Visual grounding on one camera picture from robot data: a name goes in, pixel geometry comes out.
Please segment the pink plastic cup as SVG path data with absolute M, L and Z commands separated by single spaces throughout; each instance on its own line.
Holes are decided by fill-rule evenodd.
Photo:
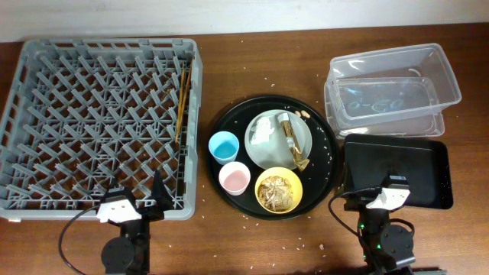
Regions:
M 241 162 L 233 161 L 219 171 L 219 183 L 231 196 L 240 196 L 251 180 L 250 170 Z

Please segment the blue plastic cup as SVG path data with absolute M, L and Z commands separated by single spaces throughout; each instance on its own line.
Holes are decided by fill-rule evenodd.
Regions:
M 238 138 L 229 131 L 219 131 L 210 137 L 209 153 L 221 165 L 234 161 L 240 148 Z

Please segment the gold snack wrapper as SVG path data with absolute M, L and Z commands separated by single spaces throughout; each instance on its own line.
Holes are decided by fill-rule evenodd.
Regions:
M 300 172 L 304 171 L 309 164 L 309 159 L 303 157 L 302 150 L 300 149 L 299 142 L 293 130 L 290 116 L 283 112 L 277 116 L 277 120 L 283 129 L 287 146 L 292 155 L 294 164 L 297 166 Z

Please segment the food scraps pile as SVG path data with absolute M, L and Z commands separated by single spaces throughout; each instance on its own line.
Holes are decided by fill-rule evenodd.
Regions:
M 260 204 L 272 212 L 285 212 L 293 205 L 293 190 L 288 179 L 269 176 L 261 181 L 257 197 Z

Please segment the yellow bowl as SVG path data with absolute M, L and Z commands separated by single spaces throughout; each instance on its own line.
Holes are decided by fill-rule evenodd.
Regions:
M 265 207 L 263 207 L 262 204 L 260 204 L 260 202 L 258 201 L 258 197 L 257 197 L 258 187 L 259 187 L 261 181 L 264 180 L 265 178 L 269 177 L 269 176 L 280 176 L 280 177 L 286 178 L 286 179 L 288 179 L 288 181 L 292 185 L 293 205 L 290 209 L 286 210 L 285 212 L 272 212 L 272 211 L 266 209 Z M 278 215 L 278 214 L 285 214 L 285 213 L 291 212 L 292 210 L 294 210 L 299 205 L 299 203 L 303 197 L 303 185 L 300 181 L 300 178 L 292 170 L 289 170 L 289 169 L 283 168 L 283 167 L 273 167 L 273 168 L 265 170 L 257 178 L 257 181 L 255 183 L 255 191 L 254 192 L 255 192 L 255 197 L 256 197 L 258 203 L 261 205 L 262 208 L 264 208 L 266 211 L 268 211 L 270 213 Z

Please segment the white tissue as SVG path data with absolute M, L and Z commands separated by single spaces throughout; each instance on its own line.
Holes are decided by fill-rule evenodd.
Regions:
M 252 136 L 250 138 L 250 143 L 252 145 L 267 143 L 273 132 L 274 127 L 270 117 L 260 117 L 251 128 Z

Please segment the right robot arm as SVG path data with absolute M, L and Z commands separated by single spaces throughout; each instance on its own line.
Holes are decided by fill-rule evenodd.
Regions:
M 404 176 L 387 175 L 378 186 L 347 192 L 344 209 L 359 214 L 353 231 L 364 252 L 368 274 L 412 274 L 412 223 L 391 218 L 391 212 L 401 209 L 410 195 Z

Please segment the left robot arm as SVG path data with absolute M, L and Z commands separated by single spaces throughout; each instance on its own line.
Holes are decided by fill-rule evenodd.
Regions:
M 106 274 L 148 274 L 150 272 L 150 223 L 165 219 L 173 201 L 161 172 L 154 171 L 150 198 L 154 204 L 137 208 L 132 191 L 114 187 L 100 200 L 96 217 L 120 229 L 120 235 L 106 243 L 101 261 Z

